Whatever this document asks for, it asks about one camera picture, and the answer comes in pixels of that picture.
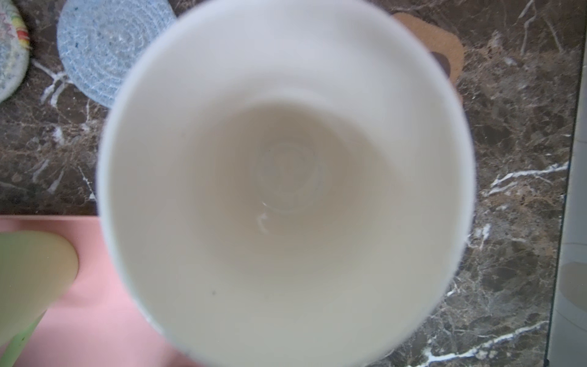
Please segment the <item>cork paw coaster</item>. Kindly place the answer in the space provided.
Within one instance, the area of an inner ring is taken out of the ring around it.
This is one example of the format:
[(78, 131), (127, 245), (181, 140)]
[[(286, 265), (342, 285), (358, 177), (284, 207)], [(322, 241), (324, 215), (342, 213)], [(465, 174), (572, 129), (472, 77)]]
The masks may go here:
[(465, 63), (465, 48), (460, 39), (440, 27), (407, 13), (395, 13), (393, 17), (426, 46), (452, 85), (456, 87)]

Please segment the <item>blue woven coaster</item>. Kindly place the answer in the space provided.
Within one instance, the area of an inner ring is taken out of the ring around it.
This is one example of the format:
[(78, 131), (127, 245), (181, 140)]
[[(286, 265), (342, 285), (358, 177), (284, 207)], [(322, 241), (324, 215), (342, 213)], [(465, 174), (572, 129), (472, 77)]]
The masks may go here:
[(177, 19), (168, 1), (69, 0), (57, 24), (57, 48), (70, 81), (110, 108), (143, 51)]

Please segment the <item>green mug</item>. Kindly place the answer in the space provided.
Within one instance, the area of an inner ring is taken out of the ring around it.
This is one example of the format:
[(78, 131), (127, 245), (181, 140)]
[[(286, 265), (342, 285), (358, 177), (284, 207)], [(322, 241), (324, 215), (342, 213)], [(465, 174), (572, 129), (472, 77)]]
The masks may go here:
[(2, 366), (13, 366), (47, 309), (79, 271), (76, 249), (64, 237), (41, 231), (1, 234)]

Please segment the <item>multicolour woven coaster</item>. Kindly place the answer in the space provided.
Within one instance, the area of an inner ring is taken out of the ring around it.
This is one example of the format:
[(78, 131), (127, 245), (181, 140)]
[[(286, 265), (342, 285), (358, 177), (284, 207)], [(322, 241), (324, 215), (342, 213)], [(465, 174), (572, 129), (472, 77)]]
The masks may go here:
[(13, 1), (1, 0), (1, 102), (21, 85), (30, 60), (28, 28)]

